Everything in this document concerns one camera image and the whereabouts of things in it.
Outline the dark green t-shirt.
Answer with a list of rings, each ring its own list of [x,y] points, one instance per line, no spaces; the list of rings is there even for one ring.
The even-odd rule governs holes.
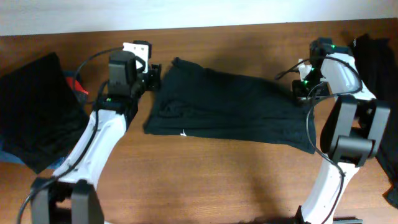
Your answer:
[[[146,134],[283,144],[313,154],[308,109],[276,83],[175,58],[143,128]]]

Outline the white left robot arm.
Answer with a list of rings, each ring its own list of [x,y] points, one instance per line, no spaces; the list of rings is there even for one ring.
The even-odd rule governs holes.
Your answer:
[[[48,179],[37,178],[27,203],[32,223],[104,223],[96,193],[98,181],[118,141],[125,135],[147,91],[160,88],[162,67],[132,72],[113,65],[103,82],[82,136],[64,163]]]

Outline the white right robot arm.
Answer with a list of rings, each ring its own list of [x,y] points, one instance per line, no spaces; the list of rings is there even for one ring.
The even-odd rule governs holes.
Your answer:
[[[335,104],[312,143],[322,164],[310,195],[298,207],[294,223],[334,223],[334,213],[353,176],[376,156],[389,120],[390,107],[365,86],[352,51],[334,44],[310,47],[309,75],[327,84]]]

